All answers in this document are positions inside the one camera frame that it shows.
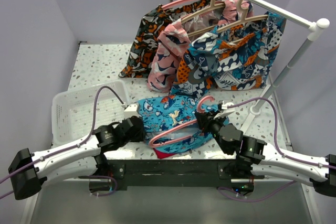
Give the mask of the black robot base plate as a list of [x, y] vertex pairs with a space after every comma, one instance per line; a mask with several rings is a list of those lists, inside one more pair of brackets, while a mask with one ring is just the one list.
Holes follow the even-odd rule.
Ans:
[[159, 187], [232, 187], [238, 180], [251, 183], [263, 175], [229, 171], [233, 159], [111, 159], [105, 168], [95, 172], [99, 182], [91, 182], [91, 192], [107, 190], [117, 181], [117, 190], [132, 186]]

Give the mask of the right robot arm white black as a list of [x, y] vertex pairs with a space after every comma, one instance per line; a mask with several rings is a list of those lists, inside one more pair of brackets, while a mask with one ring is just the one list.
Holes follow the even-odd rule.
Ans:
[[300, 182], [315, 192], [335, 197], [335, 155], [308, 156], [276, 148], [263, 140], [246, 136], [232, 124], [224, 125], [217, 113], [197, 112], [199, 129], [210, 133], [223, 153], [235, 154], [235, 159], [220, 167], [233, 178], [272, 176]]

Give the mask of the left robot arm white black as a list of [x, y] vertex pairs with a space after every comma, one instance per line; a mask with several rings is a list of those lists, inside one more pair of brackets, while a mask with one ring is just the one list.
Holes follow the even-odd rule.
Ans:
[[129, 142], [142, 142], [145, 130], [141, 118], [132, 116], [92, 130], [87, 137], [45, 151], [17, 152], [8, 168], [16, 200], [37, 194], [43, 187], [66, 179], [107, 178], [110, 165], [105, 153]]

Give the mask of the blue shark print shorts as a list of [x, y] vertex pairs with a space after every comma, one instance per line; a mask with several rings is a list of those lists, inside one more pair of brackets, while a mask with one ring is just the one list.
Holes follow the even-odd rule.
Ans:
[[[146, 144], [149, 144], [149, 141], [161, 132], [196, 119], [195, 113], [197, 112], [196, 107], [199, 100], [187, 95], [168, 95], [137, 101], [139, 114], [142, 117], [146, 133]], [[205, 109], [205, 113], [218, 111], [217, 105], [207, 105], [205, 102], [202, 108]], [[203, 133], [198, 124], [195, 123], [173, 132], [170, 136], [161, 138], [155, 143], [163, 143], [186, 135], [192, 135], [192, 137], [174, 144], [160, 146], [156, 149], [164, 153], [176, 153], [177, 155], [199, 148], [213, 138], [211, 133]]]

